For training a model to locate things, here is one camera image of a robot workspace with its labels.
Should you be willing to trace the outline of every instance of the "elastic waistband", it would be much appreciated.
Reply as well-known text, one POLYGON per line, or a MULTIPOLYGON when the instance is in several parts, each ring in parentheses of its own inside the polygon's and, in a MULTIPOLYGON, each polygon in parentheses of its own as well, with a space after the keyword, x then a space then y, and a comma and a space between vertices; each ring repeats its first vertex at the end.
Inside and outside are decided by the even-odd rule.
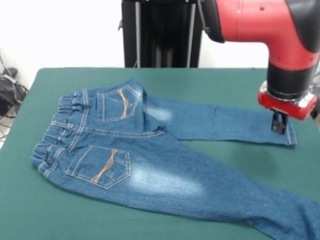
POLYGON ((62 96, 59 99, 58 109, 52 117, 53 122, 68 123, 68 118, 73 112, 73 102, 75 97, 76 92, 74 94, 62 96))

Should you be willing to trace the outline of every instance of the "white wall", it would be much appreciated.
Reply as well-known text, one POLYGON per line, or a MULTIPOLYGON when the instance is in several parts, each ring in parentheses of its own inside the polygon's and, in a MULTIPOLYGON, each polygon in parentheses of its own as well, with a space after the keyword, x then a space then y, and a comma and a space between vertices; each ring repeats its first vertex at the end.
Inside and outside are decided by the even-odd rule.
MULTIPOLYGON (((123 67, 120 0, 2 0, 0 49, 30 88, 44 67, 123 67)), ((261 43, 215 43, 202 38, 201 68, 265 68, 261 43)))

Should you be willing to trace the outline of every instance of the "black metal frame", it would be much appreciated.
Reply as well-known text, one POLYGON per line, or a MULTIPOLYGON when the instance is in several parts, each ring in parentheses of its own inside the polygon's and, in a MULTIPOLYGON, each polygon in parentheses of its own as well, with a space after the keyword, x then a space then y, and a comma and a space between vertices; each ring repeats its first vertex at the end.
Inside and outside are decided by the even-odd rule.
POLYGON ((198 67, 203 25, 196 0, 123 0, 121 7, 126 68, 198 67), (139 64, 137 64, 137 2, 140 5, 139 64), (192 6, 195 6, 195 12, 190 52, 188 50, 192 6))

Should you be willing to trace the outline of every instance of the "orange stitching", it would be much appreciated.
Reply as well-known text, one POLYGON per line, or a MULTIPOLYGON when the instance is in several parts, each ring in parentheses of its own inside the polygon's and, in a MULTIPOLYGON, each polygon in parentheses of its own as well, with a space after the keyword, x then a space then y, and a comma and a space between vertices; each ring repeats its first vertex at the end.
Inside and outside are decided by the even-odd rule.
POLYGON ((123 105, 124 105, 124 111, 123 111, 123 114, 122 114, 122 118, 124 119, 126 116, 127 116, 127 109, 128 109, 128 100, 125 98, 124 96, 124 93, 122 91, 122 88, 118 89, 117 92, 120 94, 120 96, 122 97, 123 99, 123 105))
POLYGON ((112 165, 114 164, 114 158, 115 158, 115 154, 116 154, 117 150, 113 149, 112 150, 112 154, 110 156, 110 158, 108 159, 108 161, 106 162, 106 164, 104 165, 104 168, 102 169, 102 171, 95 176, 94 178, 91 179, 91 182, 94 182, 95 184, 99 181, 101 175, 107 171, 109 168, 112 167, 112 165))

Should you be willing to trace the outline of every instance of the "jeans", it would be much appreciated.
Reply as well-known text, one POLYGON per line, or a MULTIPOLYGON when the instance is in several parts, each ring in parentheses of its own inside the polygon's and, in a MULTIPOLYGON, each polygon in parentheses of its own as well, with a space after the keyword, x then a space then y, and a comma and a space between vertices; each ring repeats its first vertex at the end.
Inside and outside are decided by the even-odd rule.
POLYGON ((63 96, 31 164, 92 198, 213 221, 246 221, 274 239, 320 240, 320 205, 261 184, 178 140, 294 146, 272 113, 151 97, 135 79, 63 96))

